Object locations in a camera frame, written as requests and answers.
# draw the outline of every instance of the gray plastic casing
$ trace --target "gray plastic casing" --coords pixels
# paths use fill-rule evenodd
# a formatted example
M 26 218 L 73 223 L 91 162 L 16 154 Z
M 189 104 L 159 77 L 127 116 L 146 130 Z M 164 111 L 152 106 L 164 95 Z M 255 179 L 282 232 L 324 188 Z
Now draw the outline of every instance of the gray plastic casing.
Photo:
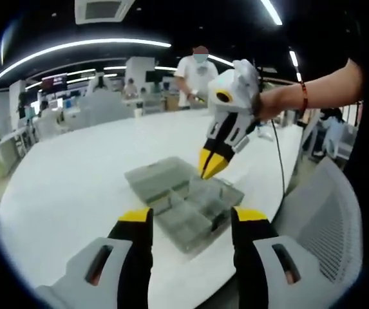
M 131 241 L 97 238 L 68 261 L 64 277 L 52 286 L 36 288 L 37 295 L 54 309 L 117 309 L 118 281 L 131 245 Z M 98 285 L 93 286 L 85 278 L 105 246 L 112 250 Z
M 269 291 L 269 309 L 326 309 L 345 292 L 346 286 L 330 282 L 320 271 L 319 261 L 288 236 L 253 242 L 263 263 Z M 283 246 L 297 268 L 300 279 L 290 285 L 274 246 Z

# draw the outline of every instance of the led strip light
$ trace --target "led strip light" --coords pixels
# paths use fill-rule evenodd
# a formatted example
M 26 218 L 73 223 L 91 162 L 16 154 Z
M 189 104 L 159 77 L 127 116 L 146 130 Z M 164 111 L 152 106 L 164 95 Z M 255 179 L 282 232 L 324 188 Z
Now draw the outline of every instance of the led strip light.
M 66 48 L 72 48 L 77 46 L 84 46 L 84 45 L 91 45 L 91 44 L 108 44 L 108 43 L 133 43 L 133 44 L 144 44 L 144 45 L 152 45 L 152 46 L 159 46 L 164 48 L 170 48 L 171 44 L 164 43 L 164 42 L 156 42 L 156 41 L 149 41 L 149 40 L 140 40 L 140 39 L 94 39 L 94 40 L 86 40 L 86 41 L 78 41 L 78 42 L 71 42 L 66 44 L 57 45 L 51 48 L 47 48 L 46 50 L 38 51 L 37 53 L 33 53 L 29 55 L 9 67 L 5 70 L 0 72 L 0 79 L 3 78 L 6 74 L 10 73 L 12 70 L 16 69 L 20 65 L 38 58 L 40 56 L 46 55 L 48 53 L 56 52 L 57 50 L 63 50 Z

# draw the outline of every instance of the human hand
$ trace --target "human hand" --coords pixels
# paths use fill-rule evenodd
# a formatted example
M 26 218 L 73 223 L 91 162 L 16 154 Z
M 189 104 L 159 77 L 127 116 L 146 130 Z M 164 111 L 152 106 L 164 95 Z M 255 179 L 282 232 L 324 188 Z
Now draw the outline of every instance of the human hand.
M 278 100 L 276 89 L 260 93 L 257 102 L 253 103 L 254 114 L 262 121 L 277 117 L 286 108 Z
M 194 95 L 194 94 L 192 94 L 192 93 L 189 93 L 189 94 L 187 95 L 187 100 L 188 100 L 189 102 L 194 103 L 194 102 L 196 101 L 196 95 Z

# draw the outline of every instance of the air vent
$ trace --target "air vent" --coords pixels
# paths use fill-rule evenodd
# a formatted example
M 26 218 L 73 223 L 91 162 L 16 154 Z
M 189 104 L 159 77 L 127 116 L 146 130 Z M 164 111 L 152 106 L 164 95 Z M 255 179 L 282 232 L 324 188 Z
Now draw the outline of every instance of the air vent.
M 75 0 L 75 22 L 119 23 L 127 15 L 135 0 Z
M 120 2 L 116 1 L 87 3 L 86 19 L 114 18 L 120 8 L 120 4 Z

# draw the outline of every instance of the black cable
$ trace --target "black cable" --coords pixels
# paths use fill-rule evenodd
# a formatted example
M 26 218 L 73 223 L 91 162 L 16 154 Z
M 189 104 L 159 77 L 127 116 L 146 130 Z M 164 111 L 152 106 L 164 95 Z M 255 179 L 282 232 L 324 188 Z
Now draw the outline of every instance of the black cable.
M 281 185 L 283 186 L 283 197 L 281 198 L 281 201 L 283 202 L 283 199 L 285 198 L 285 193 L 286 193 L 285 169 L 283 168 L 283 160 L 281 159 L 280 144 L 279 144 L 279 138 L 277 136 L 276 126 L 274 125 L 273 119 L 271 121 L 272 121 L 273 130 L 274 130 L 274 136 L 276 137 L 277 151 L 279 153 L 279 161 L 280 161 L 280 168 L 281 168 Z
M 263 66 L 259 68 L 259 76 L 260 76 L 259 91 L 261 93 L 264 90 Z M 283 199 L 284 199 L 285 193 L 286 193 L 285 170 L 283 168 L 283 160 L 281 159 L 279 137 L 277 136 L 276 126 L 274 125 L 273 119 L 271 120 L 271 122 L 272 122 L 273 130 L 274 130 L 274 136 L 276 137 L 277 151 L 278 151 L 278 154 L 279 154 L 279 162 L 280 162 L 280 169 L 281 169 L 281 185 L 282 185 L 282 189 L 283 189 L 283 195 L 281 197 L 281 202 L 283 203 Z

